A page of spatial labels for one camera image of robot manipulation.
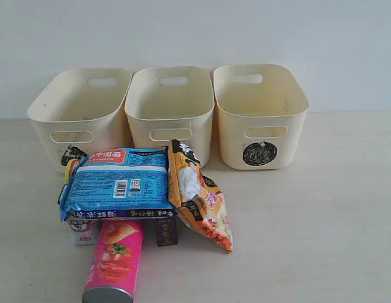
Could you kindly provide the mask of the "orange snack bag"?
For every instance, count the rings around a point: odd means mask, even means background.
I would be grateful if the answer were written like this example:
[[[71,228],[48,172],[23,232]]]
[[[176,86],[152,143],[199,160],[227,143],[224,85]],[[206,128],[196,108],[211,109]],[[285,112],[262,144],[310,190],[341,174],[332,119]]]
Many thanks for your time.
[[[224,249],[226,254],[232,253],[232,231],[220,187],[202,174],[201,162],[187,144],[171,140],[167,156],[168,196],[177,216],[191,230]]]

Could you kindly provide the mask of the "blue instant noodle packet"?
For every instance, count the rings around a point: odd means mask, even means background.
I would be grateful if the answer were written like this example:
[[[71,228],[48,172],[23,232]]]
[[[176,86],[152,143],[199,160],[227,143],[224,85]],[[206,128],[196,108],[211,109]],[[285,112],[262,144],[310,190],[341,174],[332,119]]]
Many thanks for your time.
[[[71,146],[62,158],[80,159],[58,199],[60,219],[169,218],[165,149],[116,148],[85,154]]]

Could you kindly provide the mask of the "purple drink carton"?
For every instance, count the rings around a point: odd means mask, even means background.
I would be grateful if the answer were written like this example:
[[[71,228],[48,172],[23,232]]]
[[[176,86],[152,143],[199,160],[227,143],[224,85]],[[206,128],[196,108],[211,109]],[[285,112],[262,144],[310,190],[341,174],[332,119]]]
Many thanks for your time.
[[[178,244],[176,217],[157,218],[155,229],[159,247]]]

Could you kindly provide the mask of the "blue white milk carton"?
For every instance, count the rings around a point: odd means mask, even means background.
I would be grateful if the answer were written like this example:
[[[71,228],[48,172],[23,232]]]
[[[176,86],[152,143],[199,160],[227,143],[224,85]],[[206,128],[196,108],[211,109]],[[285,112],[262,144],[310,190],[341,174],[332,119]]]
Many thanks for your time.
[[[73,244],[94,245],[97,244],[100,235],[100,223],[90,220],[68,220]]]

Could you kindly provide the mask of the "middle cream plastic bin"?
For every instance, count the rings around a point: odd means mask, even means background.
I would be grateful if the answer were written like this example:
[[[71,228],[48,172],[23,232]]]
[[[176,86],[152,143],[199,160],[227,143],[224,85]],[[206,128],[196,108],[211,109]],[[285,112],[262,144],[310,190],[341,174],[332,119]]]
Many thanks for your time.
[[[125,113],[136,148],[187,144],[202,165],[210,157],[215,99],[209,71],[194,66],[157,67],[135,73]]]

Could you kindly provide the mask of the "cream plastic bin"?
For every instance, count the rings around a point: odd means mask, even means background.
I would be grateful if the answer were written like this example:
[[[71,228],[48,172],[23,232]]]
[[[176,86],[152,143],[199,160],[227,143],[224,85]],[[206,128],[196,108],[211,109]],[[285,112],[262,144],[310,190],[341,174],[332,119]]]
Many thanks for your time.
[[[291,72],[276,64],[214,70],[220,156],[237,170],[273,170],[294,158],[309,102]]]
[[[81,68],[58,74],[27,110],[52,167],[69,146],[83,152],[128,147],[131,133],[124,111],[132,73],[124,68]]]
[[[187,144],[202,165],[210,157],[215,99],[209,71],[194,66],[157,67],[135,73],[125,113],[136,148]]]

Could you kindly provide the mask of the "right cream plastic bin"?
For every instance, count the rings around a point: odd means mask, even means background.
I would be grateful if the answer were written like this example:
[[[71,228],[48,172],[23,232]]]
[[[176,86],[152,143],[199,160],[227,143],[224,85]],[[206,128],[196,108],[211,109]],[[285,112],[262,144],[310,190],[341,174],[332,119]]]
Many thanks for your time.
[[[214,70],[220,156],[237,170],[273,170],[294,158],[309,102],[291,72],[276,64]]]

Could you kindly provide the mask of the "left cream plastic bin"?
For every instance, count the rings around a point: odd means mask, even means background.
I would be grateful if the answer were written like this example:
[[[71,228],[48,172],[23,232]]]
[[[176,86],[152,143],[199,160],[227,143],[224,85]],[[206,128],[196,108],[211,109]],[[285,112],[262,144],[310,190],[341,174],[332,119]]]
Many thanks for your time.
[[[83,152],[128,147],[131,133],[124,111],[132,73],[124,68],[81,68],[58,74],[27,110],[52,167],[69,146]]]

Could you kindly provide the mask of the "yellow Lays chips can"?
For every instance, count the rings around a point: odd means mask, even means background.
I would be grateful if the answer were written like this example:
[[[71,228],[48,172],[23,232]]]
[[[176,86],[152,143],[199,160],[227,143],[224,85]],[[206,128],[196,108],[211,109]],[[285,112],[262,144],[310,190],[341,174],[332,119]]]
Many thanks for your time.
[[[67,184],[73,175],[74,169],[80,164],[80,159],[73,158],[69,160],[65,169],[65,183]]]

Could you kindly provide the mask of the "pink Lays chips can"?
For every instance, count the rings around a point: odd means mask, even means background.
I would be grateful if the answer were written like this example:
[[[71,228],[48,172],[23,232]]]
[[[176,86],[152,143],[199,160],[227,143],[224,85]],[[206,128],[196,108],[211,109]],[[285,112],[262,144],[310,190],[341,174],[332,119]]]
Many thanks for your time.
[[[133,302],[142,243],[140,222],[104,221],[81,301]]]

